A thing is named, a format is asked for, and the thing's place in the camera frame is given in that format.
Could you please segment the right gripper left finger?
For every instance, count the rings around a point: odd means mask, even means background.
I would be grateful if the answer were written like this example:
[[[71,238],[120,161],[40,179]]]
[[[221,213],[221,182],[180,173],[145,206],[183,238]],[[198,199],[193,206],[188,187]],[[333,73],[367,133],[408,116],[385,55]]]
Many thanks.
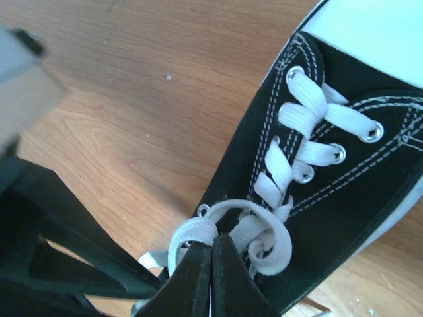
[[[201,317],[210,315],[212,247],[193,243],[162,289],[132,316]]]

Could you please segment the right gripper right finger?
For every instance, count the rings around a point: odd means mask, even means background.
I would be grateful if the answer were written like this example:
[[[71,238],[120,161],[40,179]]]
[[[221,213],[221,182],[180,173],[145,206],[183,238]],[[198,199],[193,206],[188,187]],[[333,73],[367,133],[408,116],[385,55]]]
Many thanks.
[[[255,285],[227,234],[222,234],[214,240],[211,283],[213,316],[279,315]]]

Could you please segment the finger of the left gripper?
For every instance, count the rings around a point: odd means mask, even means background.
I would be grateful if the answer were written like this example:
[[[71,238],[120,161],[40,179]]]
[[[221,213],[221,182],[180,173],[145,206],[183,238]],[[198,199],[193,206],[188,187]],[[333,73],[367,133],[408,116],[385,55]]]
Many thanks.
[[[152,297],[161,286],[55,172],[18,157],[1,161],[1,280],[123,299]]]

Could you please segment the white lace of sneaker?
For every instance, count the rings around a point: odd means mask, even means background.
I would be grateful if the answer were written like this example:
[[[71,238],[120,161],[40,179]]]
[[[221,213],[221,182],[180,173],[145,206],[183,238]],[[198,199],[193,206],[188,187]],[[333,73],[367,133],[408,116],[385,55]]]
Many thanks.
[[[340,145],[312,142],[313,130],[326,120],[364,142],[378,140],[383,129],[369,117],[349,109],[347,103],[350,97],[382,85],[378,71],[357,67],[312,74],[295,65],[269,72],[255,100],[270,99],[268,125],[276,131],[260,138],[261,150],[246,198],[201,205],[195,218],[178,227],[167,250],[148,252],[139,262],[146,268],[163,267],[173,274],[188,251],[189,241],[210,246],[217,237],[220,219],[240,209],[239,222],[229,236],[238,253],[248,254],[252,280],[257,274],[275,276],[283,272],[293,252],[285,226],[293,208],[293,198],[287,194],[289,185],[309,181],[315,166],[331,166],[345,158]]]

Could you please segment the black canvas sneaker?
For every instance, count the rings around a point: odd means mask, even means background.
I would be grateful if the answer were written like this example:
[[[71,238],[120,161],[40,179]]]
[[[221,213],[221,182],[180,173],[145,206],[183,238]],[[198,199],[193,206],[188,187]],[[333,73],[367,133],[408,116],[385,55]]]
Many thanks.
[[[319,1],[247,108],[195,216],[150,254],[175,275],[231,239],[277,313],[304,299],[422,197],[422,2]]]

